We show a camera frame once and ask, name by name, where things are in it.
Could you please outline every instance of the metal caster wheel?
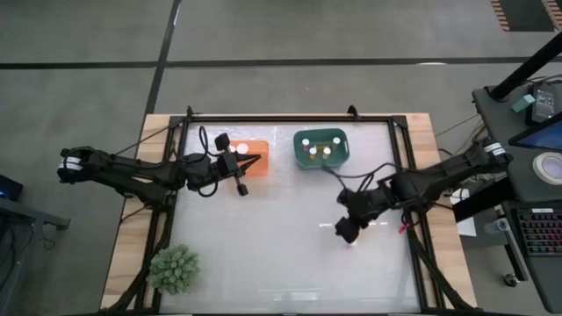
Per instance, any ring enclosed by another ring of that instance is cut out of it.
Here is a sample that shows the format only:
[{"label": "metal caster wheel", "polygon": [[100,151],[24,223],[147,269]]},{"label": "metal caster wheel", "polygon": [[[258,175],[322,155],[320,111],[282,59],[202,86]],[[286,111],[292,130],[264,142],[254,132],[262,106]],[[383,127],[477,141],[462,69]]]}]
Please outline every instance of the metal caster wheel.
[{"label": "metal caster wheel", "polygon": [[519,280],[517,279],[517,276],[515,276],[515,273],[509,273],[503,277],[503,283],[510,287],[516,287]]}]

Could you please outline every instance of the black pole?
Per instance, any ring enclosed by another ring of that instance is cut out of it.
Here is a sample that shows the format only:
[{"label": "black pole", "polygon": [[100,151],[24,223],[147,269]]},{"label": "black pole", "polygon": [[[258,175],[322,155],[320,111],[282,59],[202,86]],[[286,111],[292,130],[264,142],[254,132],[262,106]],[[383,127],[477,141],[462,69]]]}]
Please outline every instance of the black pole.
[{"label": "black pole", "polygon": [[562,53],[562,32],[559,32],[551,41],[546,43],[523,65],[519,66],[509,77],[495,87],[490,92],[490,97],[496,101],[503,99],[560,53]]}]

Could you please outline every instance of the red clip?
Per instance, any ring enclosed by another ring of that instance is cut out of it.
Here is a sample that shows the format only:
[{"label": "red clip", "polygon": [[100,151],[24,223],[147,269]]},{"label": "red clip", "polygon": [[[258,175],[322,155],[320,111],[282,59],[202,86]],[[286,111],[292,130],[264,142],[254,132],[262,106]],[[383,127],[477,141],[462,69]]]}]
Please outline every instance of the red clip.
[{"label": "red clip", "polygon": [[398,233],[404,233],[404,231],[407,230],[408,227],[410,227],[410,225],[405,224],[398,230]]}]

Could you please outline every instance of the orange container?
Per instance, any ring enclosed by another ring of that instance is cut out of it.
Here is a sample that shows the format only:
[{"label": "orange container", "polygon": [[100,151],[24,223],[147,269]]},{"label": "orange container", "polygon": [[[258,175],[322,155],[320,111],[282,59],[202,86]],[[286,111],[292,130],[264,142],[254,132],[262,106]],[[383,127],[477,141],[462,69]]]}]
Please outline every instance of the orange container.
[{"label": "orange container", "polygon": [[[247,153],[244,153],[243,150],[238,150],[245,149],[246,146],[244,145],[247,146]],[[246,170],[246,176],[267,176],[270,159],[270,143],[266,140],[230,140],[230,146],[236,148],[240,154],[260,154],[262,156],[262,158],[254,162],[254,164]],[[241,166],[245,162],[238,162],[238,165]]]}]

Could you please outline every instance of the black table leg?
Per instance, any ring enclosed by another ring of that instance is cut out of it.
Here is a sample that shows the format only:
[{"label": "black table leg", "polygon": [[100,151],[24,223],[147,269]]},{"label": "black table leg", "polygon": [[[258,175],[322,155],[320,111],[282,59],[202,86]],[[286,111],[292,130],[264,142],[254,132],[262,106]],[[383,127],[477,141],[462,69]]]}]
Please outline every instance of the black table leg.
[{"label": "black table leg", "polygon": [[469,198],[454,204],[453,210],[455,212],[455,220],[458,223],[459,221],[474,216],[478,212],[495,207],[501,204],[501,202],[514,199],[515,193],[511,182],[505,177],[476,192]]}]

